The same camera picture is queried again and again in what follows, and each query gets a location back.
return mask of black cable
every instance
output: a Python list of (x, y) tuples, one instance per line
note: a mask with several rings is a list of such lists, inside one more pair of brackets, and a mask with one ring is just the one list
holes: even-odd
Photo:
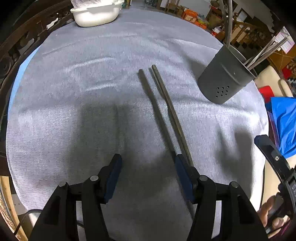
[(22, 225), (22, 222), (24, 221), (24, 219), (25, 219), (26, 216), (28, 216), (30, 213), (41, 213), (41, 212), (42, 212), (42, 209), (31, 209), (31, 210), (27, 211), (27, 212), (24, 214), (24, 216), (22, 217), (21, 221), (19, 222), (19, 224), (18, 224), (18, 226), (17, 226), (17, 228), (15, 229), (15, 231), (14, 231), (13, 234), (14, 234), (14, 235), (17, 234), (17, 232), (19, 231), (20, 226)]

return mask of blue strip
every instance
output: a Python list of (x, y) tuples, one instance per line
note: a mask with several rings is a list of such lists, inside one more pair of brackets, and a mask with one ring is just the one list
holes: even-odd
[(17, 72), (17, 76), (15, 77), (15, 81), (13, 83), (13, 87), (11, 90), (11, 95), (10, 95), (10, 100), (9, 100), (9, 104), (8, 104), (8, 114), (9, 115), (9, 111), (12, 107), (12, 103), (13, 100), (15, 98), (15, 95), (17, 93), (17, 89), (19, 88), (20, 85), (20, 81), (24, 75), (24, 72), (28, 66), (28, 64), (30, 63), (31, 59), (33, 58), (33, 56), (37, 53), (38, 49), (40, 48), (40, 46), (38, 48), (36, 48), (26, 59), (24, 62), (22, 62), (22, 64), (20, 65), (20, 68)]

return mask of metal bolt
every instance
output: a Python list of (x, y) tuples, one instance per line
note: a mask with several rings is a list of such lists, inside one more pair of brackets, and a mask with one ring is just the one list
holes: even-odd
[(60, 181), (59, 182), (59, 187), (63, 187), (63, 186), (65, 186), (66, 185), (66, 182), (65, 181)]
[(90, 180), (93, 181), (93, 182), (98, 180), (98, 179), (99, 179), (99, 177), (97, 175), (94, 175), (94, 176), (90, 177)]
[(201, 180), (202, 182), (205, 182), (205, 181), (207, 180), (207, 177), (206, 177), (205, 175), (201, 175), (201, 176), (200, 176), (200, 180)]
[(233, 186), (234, 188), (238, 188), (239, 184), (237, 182), (231, 182), (231, 186)]

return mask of wooden plank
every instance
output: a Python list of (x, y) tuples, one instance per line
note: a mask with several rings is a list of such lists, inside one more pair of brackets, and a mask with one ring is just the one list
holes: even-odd
[[(7, 208), (9, 210), (11, 218), (12, 218), (12, 223), (10, 223), (10, 226), (11, 226), (10, 228), (12, 229), (12, 231), (14, 231), (20, 221), (18, 219), (17, 213), (15, 211), (15, 207), (14, 207), (14, 204), (12, 201), (12, 196), (11, 196), (10, 186), (9, 186), (9, 178), (4, 177), (4, 176), (0, 176), (0, 185), (1, 185), (1, 188), (3, 191), (3, 197), (5, 199), (5, 202), (7, 204)], [(28, 238), (27, 238), (24, 230), (22, 229), (22, 227), (17, 232), (16, 237), (20, 241), (28, 241)]]

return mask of gray cup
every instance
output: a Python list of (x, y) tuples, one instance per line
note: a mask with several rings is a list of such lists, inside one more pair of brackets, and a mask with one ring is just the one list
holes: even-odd
[(197, 80), (202, 94), (216, 104), (229, 100), (257, 76), (243, 65), (245, 61), (233, 46), (223, 45)]

